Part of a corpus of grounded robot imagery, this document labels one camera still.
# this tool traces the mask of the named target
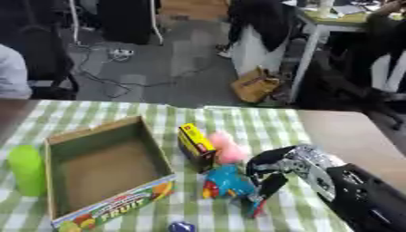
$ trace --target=yellow box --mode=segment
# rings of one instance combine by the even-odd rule
[[[193,123],[179,127],[178,141],[180,149],[197,167],[198,172],[213,168],[216,150]]]

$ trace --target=stuffed toy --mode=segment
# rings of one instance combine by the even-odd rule
[[[247,151],[238,146],[230,134],[224,131],[216,131],[208,136],[208,140],[217,150],[217,163],[238,163],[247,158]]]

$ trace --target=cable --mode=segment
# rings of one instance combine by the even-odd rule
[[[189,73],[195,73],[195,74],[196,73],[201,73],[201,72],[203,72],[205,70],[208,70],[212,66],[212,63],[210,63],[210,64],[204,66],[203,68],[200,68],[200,69],[197,69],[197,70],[189,70],[189,71],[182,72],[179,75],[171,76],[171,78],[174,79],[174,81],[171,81],[171,82],[156,82],[156,83],[152,83],[152,84],[142,84],[142,83],[136,83],[136,82],[117,82],[117,81],[114,81],[114,80],[111,80],[111,79],[100,78],[97,75],[94,75],[94,74],[92,74],[92,73],[90,73],[88,71],[85,71],[83,69],[83,66],[90,60],[92,51],[94,51],[94,47],[97,44],[95,44],[95,45],[72,44],[72,45],[88,50],[87,53],[85,54],[84,59],[79,63],[78,68],[77,68],[78,72],[76,74],[81,75],[82,77],[88,78],[88,79],[90,79],[92,81],[102,83],[103,84],[103,93],[104,93],[104,95],[106,95],[107,97],[109,97],[111,99],[119,98],[119,97],[124,96],[125,94],[132,91],[132,88],[129,88],[129,87],[125,86],[125,85],[137,85],[137,86],[144,87],[144,88],[157,87],[157,86],[162,86],[162,85],[174,85],[174,84],[178,83],[179,79],[187,77],[187,74],[189,74]],[[109,63],[111,61],[116,61],[116,60],[113,57],[112,59],[110,59],[106,63]],[[117,86],[117,87],[123,89],[123,92],[119,93],[119,94],[116,94],[116,95],[110,95],[110,94],[107,93],[104,84],[112,84],[114,86]]]

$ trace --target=table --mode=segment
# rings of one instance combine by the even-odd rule
[[[359,33],[363,31],[367,14],[347,14],[344,17],[333,19],[322,19],[317,17],[317,12],[305,11],[302,8],[296,8],[297,17],[305,24],[311,27],[312,33],[307,40],[304,48],[304,54],[297,69],[297,73],[292,85],[290,102],[295,102],[299,92],[300,84],[305,76],[305,71],[312,61],[314,50],[319,41],[320,35],[325,32],[349,32]]]
[[[368,163],[363,158],[370,152],[386,156],[386,164],[400,153],[385,139],[372,123],[361,114],[328,111],[293,111],[272,109],[180,109],[167,105],[145,103],[117,103],[92,101],[29,101],[33,110],[22,107],[14,111],[29,115],[21,122],[17,133],[7,130],[10,140],[0,148],[0,228],[7,231],[47,231],[49,218],[45,214],[43,198],[25,198],[14,191],[13,176],[4,163],[6,152],[21,143],[38,144],[50,133],[72,130],[79,126],[92,126],[102,121],[116,120],[126,115],[141,114],[151,126],[158,144],[172,164],[179,177],[177,190],[173,195],[140,210],[132,211],[98,227],[99,231],[165,231],[173,220],[186,220],[201,231],[349,231],[341,220],[326,208],[315,193],[298,178],[291,178],[289,185],[267,202],[266,213],[255,220],[242,216],[241,208],[224,199],[204,200],[197,194],[203,176],[197,175],[176,143],[176,126],[183,122],[195,122],[203,132],[227,130],[235,140],[248,146],[253,154],[261,150],[287,146],[298,142],[310,142],[299,120],[304,122],[314,142],[332,153],[343,156],[347,152],[360,155],[355,161]],[[0,101],[0,109],[8,109],[9,101]],[[353,133],[348,146],[337,146],[337,140]],[[351,142],[359,136],[368,137],[359,143]],[[374,173],[381,173],[379,166],[371,166]],[[383,178],[399,179],[400,172],[384,172]]]

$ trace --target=table leg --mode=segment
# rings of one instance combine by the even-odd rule
[[[157,27],[157,18],[156,18],[156,9],[155,9],[155,0],[150,0],[150,20],[152,22],[152,29],[154,33],[158,36],[159,45],[163,45],[163,37],[160,34],[160,30]]]
[[[79,17],[76,11],[76,3],[75,0],[69,0],[69,8],[71,10],[72,21],[73,21],[73,42],[75,44],[79,43]]]
[[[297,69],[294,83],[292,85],[292,91],[290,93],[290,100],[289,100],[290,102],[295,102],[295,100],[296,100],[296,97],[297,97],[297,94],[298,94],[299,88],[300,88],[300,83],[302,82],[302,79],[305,76],[305,71],[307,70],[309,63],[312,61],[314,50],[319,41],[321,31],[322,31],[321,26],[317,25],[314,28],[309,39],[307,40],[307,44],[304,49],[304,54],[300,61],[299,68]]]

